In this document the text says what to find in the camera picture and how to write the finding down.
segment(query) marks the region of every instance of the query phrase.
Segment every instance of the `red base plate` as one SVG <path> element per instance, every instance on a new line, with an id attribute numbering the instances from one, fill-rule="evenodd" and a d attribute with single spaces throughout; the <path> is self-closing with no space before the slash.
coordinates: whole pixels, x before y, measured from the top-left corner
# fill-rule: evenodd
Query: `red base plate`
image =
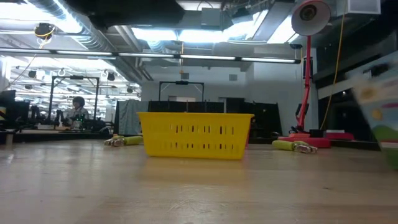
<path id="1" fill-rule="evenodd" d="M 330 148 L 330 140 L 327 138 L 310 138 L 309 136 L 289 136 L 289 137 L 279 137 L 278 140 L 283 141 L 303 141 L 308 143 L 311 146 L 315 146 L 317 148 Z"/>

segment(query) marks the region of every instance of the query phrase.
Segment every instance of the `lamp base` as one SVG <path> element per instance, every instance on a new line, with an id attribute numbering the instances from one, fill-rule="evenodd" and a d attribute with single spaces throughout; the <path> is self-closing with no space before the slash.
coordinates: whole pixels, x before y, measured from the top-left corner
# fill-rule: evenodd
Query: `lamp base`
<path id="1" fill-rule="evenodd" d="M 283 140 L 283 141 L 303 141 L 308 143 L 311 146 L 317 147 L 317 148 L 330 148 L 330 140 L 327 138 L 311 138 L 310 134 L 304 134 L 304 133 L 298 133 L 298 134 L 290 134 L 288 137 L 279 137 L 278 140 Z"/>

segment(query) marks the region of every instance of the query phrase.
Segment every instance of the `wooden table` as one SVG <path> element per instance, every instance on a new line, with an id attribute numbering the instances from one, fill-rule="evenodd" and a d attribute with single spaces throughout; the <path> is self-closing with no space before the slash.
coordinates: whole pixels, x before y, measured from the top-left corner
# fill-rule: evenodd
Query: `wooden table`
<path id="1" fill-rule="evenodd" d="M 146 157 L 102 141 L 0 151 L 1 223 L 398 223 L 380 152 L 250 145 L 243 161 Z"/>

